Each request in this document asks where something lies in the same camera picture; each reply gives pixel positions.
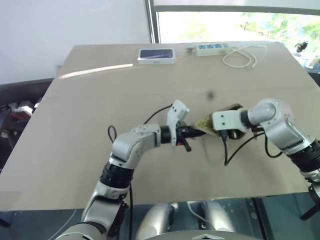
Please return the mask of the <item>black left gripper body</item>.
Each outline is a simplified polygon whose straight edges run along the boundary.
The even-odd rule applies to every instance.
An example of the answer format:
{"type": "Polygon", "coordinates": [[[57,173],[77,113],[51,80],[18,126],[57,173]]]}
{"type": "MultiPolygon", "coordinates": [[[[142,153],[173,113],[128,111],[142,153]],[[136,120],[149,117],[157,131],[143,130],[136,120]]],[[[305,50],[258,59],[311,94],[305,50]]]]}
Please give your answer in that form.
{"type": "Polygon", "coordinates": [[[179,121],[176,125],[176,146],[183,146],[182,145],[182,139],[186,138],[186,129],[189,128],[189,126],[184,121],[179,121]]]}

